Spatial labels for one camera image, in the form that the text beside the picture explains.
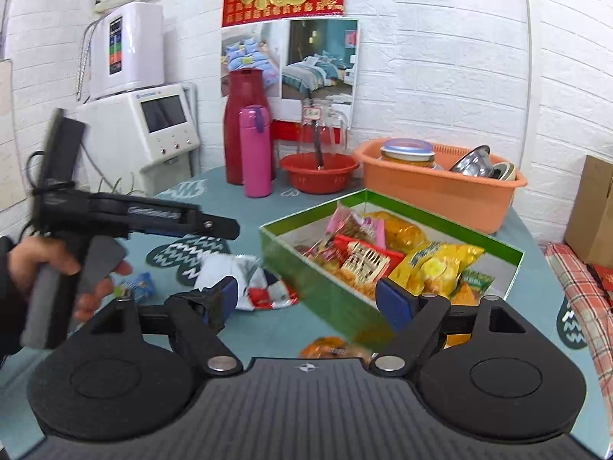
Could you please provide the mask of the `person's left hand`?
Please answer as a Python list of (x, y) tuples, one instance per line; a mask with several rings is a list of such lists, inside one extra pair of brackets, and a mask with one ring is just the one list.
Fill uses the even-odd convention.
[[(29, 237), (7, 254), (7, 273), (20, 296), (28, 302), (42, 266), (50, 266), (60, 274), (74, 276), (81, 265), (63, 241), (45, 237)], [(73, 319), (87, 322), (100, 308), (102, 301), (113, 293), (113, 280), (107, 276), (91, 292), (82, 294), (73, 310)]]

